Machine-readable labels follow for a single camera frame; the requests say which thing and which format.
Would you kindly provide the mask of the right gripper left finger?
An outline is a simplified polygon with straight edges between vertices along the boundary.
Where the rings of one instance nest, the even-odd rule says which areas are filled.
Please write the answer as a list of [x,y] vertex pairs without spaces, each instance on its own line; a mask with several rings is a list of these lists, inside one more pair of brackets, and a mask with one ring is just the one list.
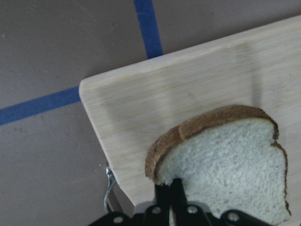
[[169,212],[170,194],[169,186],[155,185],[155,212]]

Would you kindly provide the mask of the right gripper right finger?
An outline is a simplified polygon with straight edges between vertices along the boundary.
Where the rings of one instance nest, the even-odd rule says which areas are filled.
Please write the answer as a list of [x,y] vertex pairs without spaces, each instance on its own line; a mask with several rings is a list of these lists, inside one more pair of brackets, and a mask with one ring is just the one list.
[[174,212],[184,212],[187,206],[187,198],[183,188],[182,180],[175,178],[170,186],[171,205]]

